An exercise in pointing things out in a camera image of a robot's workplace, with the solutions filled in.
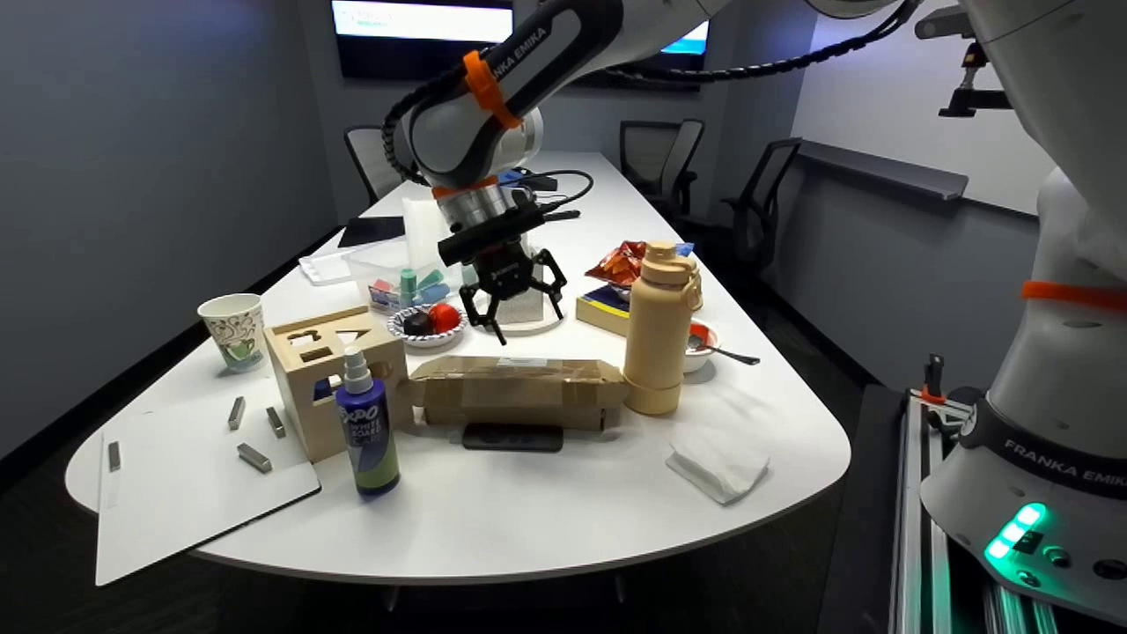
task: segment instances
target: office chair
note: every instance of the office chair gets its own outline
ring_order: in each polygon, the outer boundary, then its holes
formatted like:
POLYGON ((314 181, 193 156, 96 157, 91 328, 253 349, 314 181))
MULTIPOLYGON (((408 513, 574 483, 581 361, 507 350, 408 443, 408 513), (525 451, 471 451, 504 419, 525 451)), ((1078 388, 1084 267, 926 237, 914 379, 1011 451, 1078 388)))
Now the office chair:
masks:
POLYGON ((680 226, 690 213, 694 173, 690 160, 700 149, 704 122, 655 122, 623 120, 621 122, 621 170, 623 176, 669 219, 680 226))
POLYGON ((348 151, 362 173, 362 185, 372 199, 387 197, 401 176, 389 170, 387 156, 385 156, 385 136, 378 127, 355 127, 346 133, 348 136, 348 151))
POLYGON ((763 149, 739 197, 721 199, 725 208, 731 208, 729 226, 700 226, 700 220, 683 226, 683 237, 697 241, 697 254, 711 267, 756 280, 773 264, 779 181, 788 173, 798 149, 801 149, 798 136, 771 139, 763 149))

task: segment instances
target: white table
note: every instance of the white table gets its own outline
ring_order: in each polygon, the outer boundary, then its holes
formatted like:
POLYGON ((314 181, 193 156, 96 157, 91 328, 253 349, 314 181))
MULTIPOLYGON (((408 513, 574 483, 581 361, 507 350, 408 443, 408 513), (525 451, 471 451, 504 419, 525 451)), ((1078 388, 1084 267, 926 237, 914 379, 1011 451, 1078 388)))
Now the white table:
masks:
MULTIPOLYGON (((536 233, 568 271, 568 325, 511 339, 507 349, 490 332, 471 332, 456 355, 564 355, 623 361, 623 339, 569 320, 574 296, 599 280, 591 267, 621 238, 672 238, 658 212, 601 156, 545 156, 536 170, 577 165, 599 185, 577 204, 585 219, 536 233)), ((527 579, 623 568, 737 535, 773 517, 841 477, 847 439, 838 419, 812 399, 798 372, 771 349, 731 296, 704 275, 704 308, 721 343, 756 350, 759 365, 711 360, 704 376, 683 388, 672 419, 623 421, 606 433, 568 433, 561 455, 462 451, 451 429, 397 429, 401 483, 362 503, 346 455, 318 466, 321 493, 268 513, 197 552, 291 576, 334 579, 527 579), (664 469, 672 424, 737 421, 746 447, 768 451, 759 485, 737 508, 717 508, 664 469)), ((308 284, 300 271, 262 292, 268 325, 355 301, 355 284, 308 284)), ((218 376, 210 342, 189 350, 133 403, 105 424, 118 424, 142 403, 279 401, 270 369, 259 361, 245 376, 218 376)), ((99 451, 91 433, 66 466, 66 489, 78 503, 99 508, 99 451)))

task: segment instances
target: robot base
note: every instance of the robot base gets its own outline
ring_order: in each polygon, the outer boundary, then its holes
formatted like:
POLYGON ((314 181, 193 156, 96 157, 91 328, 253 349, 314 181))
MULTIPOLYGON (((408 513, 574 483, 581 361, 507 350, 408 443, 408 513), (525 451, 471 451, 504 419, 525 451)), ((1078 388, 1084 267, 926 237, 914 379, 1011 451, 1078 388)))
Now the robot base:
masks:
POLYGON ((930 517, 1003 588, 1127 628, 1127 498, 955 447, 920 485, 930 517))

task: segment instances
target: paper cup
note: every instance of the paper cup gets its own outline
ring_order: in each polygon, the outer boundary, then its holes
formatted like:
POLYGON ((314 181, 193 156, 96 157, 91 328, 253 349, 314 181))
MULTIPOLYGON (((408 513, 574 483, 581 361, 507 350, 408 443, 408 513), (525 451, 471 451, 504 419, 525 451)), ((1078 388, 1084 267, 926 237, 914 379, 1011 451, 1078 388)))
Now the paper cup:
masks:
POLYGON ((213 296, 197 313, 225 365, 239 369, 259 360, 259 301, 253 292, 213 296))

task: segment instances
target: white whiteboard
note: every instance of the white whiteboard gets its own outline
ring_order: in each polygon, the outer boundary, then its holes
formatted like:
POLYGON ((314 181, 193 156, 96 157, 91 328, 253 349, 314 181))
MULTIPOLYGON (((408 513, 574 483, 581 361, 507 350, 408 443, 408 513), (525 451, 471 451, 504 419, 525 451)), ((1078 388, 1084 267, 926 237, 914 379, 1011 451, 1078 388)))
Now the white whiteboard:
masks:
MULTIPOLYGON (((952 0, 921 0, 914 22, 947 4, 952 0)), ((866 22, 815 18, 810 50, 860 36, 880 18, 882 14, 866 22)), ((1049 156, 1022 129, 1011 107, 979 107, 976 120, 936 116, 960 84, 969 37, 921 42, 913 23, 861 52, 810 66, 792 133, 965 173, 965 197, 1031 213, 1036 188, 1051 170, 1049 156)), ((976 87, 1001 87, 1001 79, 986 66, 976 87)))

